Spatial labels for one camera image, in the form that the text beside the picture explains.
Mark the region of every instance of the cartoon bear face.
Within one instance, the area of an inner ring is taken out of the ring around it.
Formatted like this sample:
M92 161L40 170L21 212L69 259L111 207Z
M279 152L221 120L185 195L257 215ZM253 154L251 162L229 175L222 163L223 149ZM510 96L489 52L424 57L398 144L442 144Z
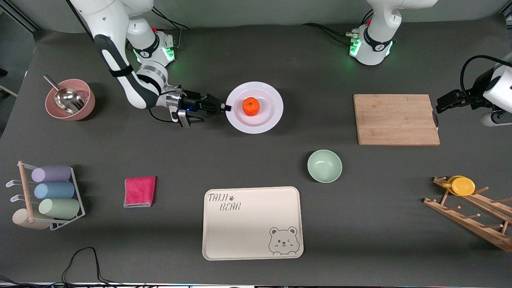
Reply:
M296 255L300 247L296 235L295 227L290 227L288 230L271 228L268 248L273 255Z

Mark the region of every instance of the gray wall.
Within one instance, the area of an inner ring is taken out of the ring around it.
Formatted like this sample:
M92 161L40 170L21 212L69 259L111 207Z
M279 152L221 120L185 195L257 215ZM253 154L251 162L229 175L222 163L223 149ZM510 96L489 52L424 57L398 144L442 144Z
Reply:
M64 0L12 1L46 30L83 32ZM496 13L506 2L439 0L433 8L402 10L402 15L405 22L474 20ZM356 23L370 9L365 0L155 0L155 7L190 27ZM144 16L154 27L171 27L151 12Z

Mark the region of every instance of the folded cloth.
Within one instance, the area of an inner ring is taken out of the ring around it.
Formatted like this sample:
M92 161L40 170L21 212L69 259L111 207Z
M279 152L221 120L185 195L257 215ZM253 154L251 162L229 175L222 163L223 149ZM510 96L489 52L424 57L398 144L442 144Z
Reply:
M124 207L151 207L156 176L128 178L124 181Z

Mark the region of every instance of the floor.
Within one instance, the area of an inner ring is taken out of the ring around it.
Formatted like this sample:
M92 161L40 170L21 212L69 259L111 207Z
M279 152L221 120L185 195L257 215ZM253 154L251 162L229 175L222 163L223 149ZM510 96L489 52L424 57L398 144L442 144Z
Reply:
M8 72L0 77L0 85L14 93L19 92L25 72L27 71L34 51L32 33L15 22L9 15L0 14L0 68ZM4 132L16 97L0 99L0 136Z

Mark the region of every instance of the orange fruit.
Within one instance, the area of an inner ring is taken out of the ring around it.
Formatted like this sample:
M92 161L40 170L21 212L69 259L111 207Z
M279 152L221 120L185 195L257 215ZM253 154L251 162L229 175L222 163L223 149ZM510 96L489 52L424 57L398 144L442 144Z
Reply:
M242 103L242 108L245 115L255 116L260 111L260 102L254 97L249 97Z

